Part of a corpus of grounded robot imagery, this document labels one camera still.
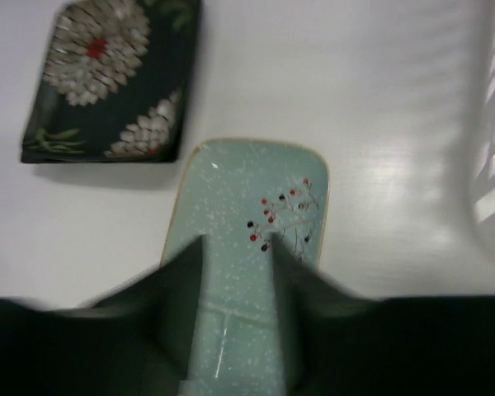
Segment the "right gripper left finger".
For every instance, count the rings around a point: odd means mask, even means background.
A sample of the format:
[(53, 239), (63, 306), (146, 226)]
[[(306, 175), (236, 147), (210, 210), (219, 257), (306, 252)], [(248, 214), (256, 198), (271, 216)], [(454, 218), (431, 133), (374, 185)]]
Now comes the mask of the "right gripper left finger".
[(203, 237), (79, 309), (0, 298), (0, 395), (175, 395), (188, 376)]

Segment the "light green speckled plate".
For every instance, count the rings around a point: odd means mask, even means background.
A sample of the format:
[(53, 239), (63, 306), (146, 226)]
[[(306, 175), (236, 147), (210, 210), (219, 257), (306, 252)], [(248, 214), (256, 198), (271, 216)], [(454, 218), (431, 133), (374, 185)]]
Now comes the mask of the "light green speckled plate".
[(271, 236), (316, 266), (329, 174), (298, 144), (212, 139), (191, 155), (162, 260), (205, 239), (205, 271), (184, 395), (282, 395)]

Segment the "black floral square plate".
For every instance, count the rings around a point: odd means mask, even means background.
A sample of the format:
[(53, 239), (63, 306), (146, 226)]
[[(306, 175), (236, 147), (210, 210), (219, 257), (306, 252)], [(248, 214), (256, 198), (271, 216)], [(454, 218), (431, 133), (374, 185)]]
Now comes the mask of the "black floral square plate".
[(72, 1), (56, 14), (20, 160), (176, 161), (200, 1)]

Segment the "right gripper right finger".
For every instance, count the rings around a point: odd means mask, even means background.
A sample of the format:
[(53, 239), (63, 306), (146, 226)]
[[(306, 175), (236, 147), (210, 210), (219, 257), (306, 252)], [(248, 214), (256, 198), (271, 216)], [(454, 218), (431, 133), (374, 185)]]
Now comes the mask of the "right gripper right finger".
[(271, 238), (288, 395), (495, 395), (495, 295), (359, 298)]

